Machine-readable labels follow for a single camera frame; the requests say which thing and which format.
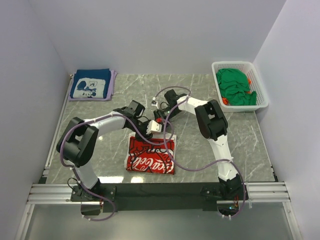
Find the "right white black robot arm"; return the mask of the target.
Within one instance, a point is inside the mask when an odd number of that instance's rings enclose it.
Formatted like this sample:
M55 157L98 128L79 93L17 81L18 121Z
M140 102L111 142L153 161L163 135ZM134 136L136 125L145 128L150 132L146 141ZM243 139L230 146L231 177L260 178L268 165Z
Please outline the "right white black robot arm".
M186 93L177 94L173 89L164 94L167 107L159 107L156 97L151 105L156 107L153 111L156 120L164 120L166 127L172 117L181 112L195 115L201 135L208 140L215 161L199 168L204 170L214 164L218 168L219 193L218 198L235 200L237 197L246 199L246 186L240 170L233 162L228 144L228 121L216 100L199 100Z

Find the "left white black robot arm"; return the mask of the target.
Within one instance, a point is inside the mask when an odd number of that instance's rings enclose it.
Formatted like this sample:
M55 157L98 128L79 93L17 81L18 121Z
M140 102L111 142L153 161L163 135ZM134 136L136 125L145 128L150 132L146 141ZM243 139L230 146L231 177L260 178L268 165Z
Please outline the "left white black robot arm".
M153 134L149 127L153 121L148 118L141 121L145 109L133 100L129 106L116 108L97 118L74 117L64 130L56 145L61 164L73 171L78 186L93 198L103 196L101 181L90 163L98 138L113 131L129 129L140 139L151 139Z

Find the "white t-shirt red print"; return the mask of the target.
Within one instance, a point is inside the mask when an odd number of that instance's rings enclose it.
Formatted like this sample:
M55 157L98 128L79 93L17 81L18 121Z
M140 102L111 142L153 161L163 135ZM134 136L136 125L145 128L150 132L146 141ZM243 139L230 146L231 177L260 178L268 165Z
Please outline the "white t-shirt red print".
M168 140L164 145L164 136ZM150 139L156 145L149 144L144 141L136 139L132 132L128 137L128 152L124 160L124 167L128 172L174 175L175 164L168 156L173 157L176 153L177 136L170 133L163 135L161 133L155 134Z

